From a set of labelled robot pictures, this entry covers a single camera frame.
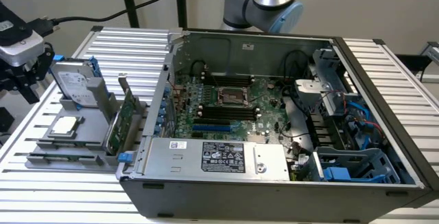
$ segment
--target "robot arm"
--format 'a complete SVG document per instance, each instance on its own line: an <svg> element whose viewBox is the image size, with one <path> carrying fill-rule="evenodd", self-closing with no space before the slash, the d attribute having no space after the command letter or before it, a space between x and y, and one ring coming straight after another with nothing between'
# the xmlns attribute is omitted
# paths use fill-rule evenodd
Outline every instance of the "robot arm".
<svg viewBox="0 0 439 224"><path fill-rule="evenodd" d="M45 79L55 54L43 40L54 32L47 22L37 19L26 23L0 2L0 91L19 91L30 104L39 102L33 85Z"/></svg>
<svg viewBox="0 0 439 224"><path fill-rule="evenodd" d="M297 0L226 0L222 29L290 33L300 21L304 4Z"/></svg>

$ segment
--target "black pole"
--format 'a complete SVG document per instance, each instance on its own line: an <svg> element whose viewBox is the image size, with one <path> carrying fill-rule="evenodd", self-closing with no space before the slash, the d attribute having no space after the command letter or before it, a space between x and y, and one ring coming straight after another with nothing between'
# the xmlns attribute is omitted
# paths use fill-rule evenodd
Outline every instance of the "black pole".
<svg viewBox="0 0 439 224"><path fill-rule="evenodd" d="M126 8L130 10L129 11L130 26L131 28L141 28L138 12L134 9L134 7L137 6L135 0L125 0L125 2L126 2Z"/></svg>
<svg viewBox="0 0 439 224"><path fill-rule="evenodd" d="M187 28L186 0L178 0L179 27Z"/></svg>

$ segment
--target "motherboard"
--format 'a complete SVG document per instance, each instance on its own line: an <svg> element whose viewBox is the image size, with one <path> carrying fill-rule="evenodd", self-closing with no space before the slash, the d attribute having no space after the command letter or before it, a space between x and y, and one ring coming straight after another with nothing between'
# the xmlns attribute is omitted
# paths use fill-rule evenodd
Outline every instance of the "motherboard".
<svg viewBox="0 0 439 224"><path fill-rule="evenodd" d="M280 133L289 116L278 79L181 75L174 87L175 138L289 144Z"/></svg>

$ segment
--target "power supply label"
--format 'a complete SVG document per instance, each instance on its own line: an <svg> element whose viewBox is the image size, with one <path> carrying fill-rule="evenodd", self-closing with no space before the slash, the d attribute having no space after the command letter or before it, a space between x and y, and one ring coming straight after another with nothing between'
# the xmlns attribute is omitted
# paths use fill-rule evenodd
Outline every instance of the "power supply label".
<svg viewBox="0 0 439 224"><path fill-rule="evenodd" d="M246 173L245 144L203 142L202 170Z"/></svg>

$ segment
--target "cable connector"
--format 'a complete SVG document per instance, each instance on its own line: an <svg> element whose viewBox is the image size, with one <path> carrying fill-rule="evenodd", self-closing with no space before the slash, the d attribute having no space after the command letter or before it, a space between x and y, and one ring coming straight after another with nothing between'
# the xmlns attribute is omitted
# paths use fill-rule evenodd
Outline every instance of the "cable connector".
<svg viewBox="0 0 439 224"><path fill-rule="evenodd" d="M29 22L29 26L42 37L51 35L54 31L61 29L55 21L49 20L47 17L33 20L31 22Z"/></svg>

